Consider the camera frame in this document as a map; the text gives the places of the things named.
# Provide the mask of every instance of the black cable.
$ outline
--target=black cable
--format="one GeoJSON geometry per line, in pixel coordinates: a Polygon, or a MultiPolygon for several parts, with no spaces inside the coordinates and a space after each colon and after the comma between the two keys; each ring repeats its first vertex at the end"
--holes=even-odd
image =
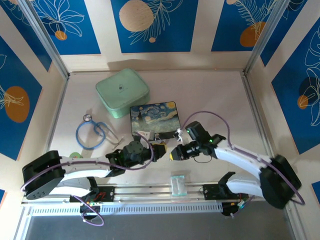
{"type": "Polygon", "coordinates": [[[197,160],[195,159],[195,157],[193,157],[193,160],[194,160],[196,163],[198,163],[198,164],[207,164],[207,163],[210,163],[210,162],[211,162],[212,157],[210,158],[209,161],[197,161],[197,160]]]}

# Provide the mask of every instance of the stethoscope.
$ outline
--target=stethoscope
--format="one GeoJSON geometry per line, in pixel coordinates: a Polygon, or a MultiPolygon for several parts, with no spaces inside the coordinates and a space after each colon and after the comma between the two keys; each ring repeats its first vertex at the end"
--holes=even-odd
{"type": "Polygon", "coordinates": [[[99,122],[95,122],[92,120],[92,116],[90,114],[85,114],[83,116],[83,122],[80,123],[80,125],[77,127],[76,131],[75,131],[75,139],[76,141],[78,142],[78,144],[83,147],[83,149],[85,150],[93,150],[93,149],[96,149],[98,147],[101,146],[101,144],[104,142],[104,140],[107,140],[109,143],[111,143],[114,147],[112,149],[115,149],[121,142],[122,140],[124,139],[124,137],[122,137],[120,140],[119,138],[117,137],[117,135],[107,126],[106,123],[102,122],[102,121],[99,121],[99,122]],[[84,125],[86,124],[92,124],[93,125],[93,131],[102,137],[101,141],[95,145],[95,146],[92,146],[92,147],[87,147],[87,146],[84,146],[80,140],[79,140],[79,130],[81,127],[83,127],[84,125]],[[109,132],[114,136],[114,138],[117,140],[117,142],[113,142],[111,141],[110,139],[107,138],[107,134],[106,134],[106,131],[102,128],[102,127],[105,127],[106,129],[109,130],[109,132]]]}

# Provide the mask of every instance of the gray floor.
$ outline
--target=gray floor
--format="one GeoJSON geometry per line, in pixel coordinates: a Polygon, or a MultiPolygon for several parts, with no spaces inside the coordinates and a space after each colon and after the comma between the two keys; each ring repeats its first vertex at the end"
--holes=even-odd
{"type": "Polygon", "coordinates": [[[289,240],[284,213],[252,202],[234,219],[221,213],[105,215],[103,227],[80,216],[33,217],[27,240],[289,240]]]}

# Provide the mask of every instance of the mint green case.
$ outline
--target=mint green case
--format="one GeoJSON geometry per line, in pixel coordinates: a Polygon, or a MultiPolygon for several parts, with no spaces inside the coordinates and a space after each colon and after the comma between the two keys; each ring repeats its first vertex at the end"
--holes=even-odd
{"type": "Polygon", "coordinates": [[[126,68],[95,85],[106,109],[115,119],[130,112],[130,107],[150,100],[149,87],[136,71],[126,68]]]}

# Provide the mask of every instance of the starry night mouse pad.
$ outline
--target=starry night mouse pad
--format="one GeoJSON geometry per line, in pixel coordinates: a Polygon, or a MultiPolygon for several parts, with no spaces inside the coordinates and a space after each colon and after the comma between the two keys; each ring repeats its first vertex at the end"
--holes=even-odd
{"type": "Polygon", "coordinates": [[[131,132],[154,132],[160,139],[172,139],[180,128],[180,121],[174,101],[132,106],[130,108],[131,132]]]}

